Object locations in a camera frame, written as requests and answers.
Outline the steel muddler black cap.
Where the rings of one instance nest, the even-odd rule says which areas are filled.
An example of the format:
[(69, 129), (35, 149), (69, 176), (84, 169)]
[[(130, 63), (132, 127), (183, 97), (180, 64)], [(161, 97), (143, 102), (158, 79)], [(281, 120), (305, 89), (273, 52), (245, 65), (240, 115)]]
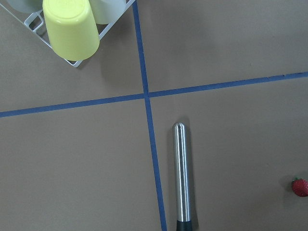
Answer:
[(177, 122), (173, 125), (173, 146), (177, 202), (176, 230), (191, 231), (193, 226), (190, 204), (186, 127), (181, 122)]

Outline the red strawberry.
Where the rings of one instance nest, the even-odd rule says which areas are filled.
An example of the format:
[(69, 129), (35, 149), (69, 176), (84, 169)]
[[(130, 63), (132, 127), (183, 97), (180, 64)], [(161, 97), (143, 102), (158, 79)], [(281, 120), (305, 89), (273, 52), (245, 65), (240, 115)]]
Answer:
[(308, 196), (308, 182), (305, 179), (296, 178), (292, 181), (292, 190), (299, 197)]

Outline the white upturned cup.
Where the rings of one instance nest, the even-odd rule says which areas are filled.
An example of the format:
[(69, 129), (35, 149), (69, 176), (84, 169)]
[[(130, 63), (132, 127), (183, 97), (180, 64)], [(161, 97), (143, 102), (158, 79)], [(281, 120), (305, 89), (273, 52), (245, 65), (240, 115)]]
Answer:
[(126, 8), (125, 0), (90, 0), (89, 2), (95, 22), (100, 25), (116, 22)]

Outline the yellow upturned cup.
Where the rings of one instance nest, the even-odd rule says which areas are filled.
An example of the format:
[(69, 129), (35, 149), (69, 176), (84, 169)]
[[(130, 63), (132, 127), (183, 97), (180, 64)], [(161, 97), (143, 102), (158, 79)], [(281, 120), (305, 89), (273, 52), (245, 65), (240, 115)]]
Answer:
[(53, 51), (79, 61), (91, 57), (99, 47), (99, 34), (88, 0), (44, 0), (46, 29)]

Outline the green upturned cup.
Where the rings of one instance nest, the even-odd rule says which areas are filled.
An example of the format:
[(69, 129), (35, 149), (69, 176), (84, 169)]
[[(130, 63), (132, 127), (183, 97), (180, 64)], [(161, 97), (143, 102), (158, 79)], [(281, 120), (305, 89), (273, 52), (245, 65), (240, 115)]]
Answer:
[(7, 0), (8, 4), (22, 13), (33, 13), (42, 9), (43, 0)]

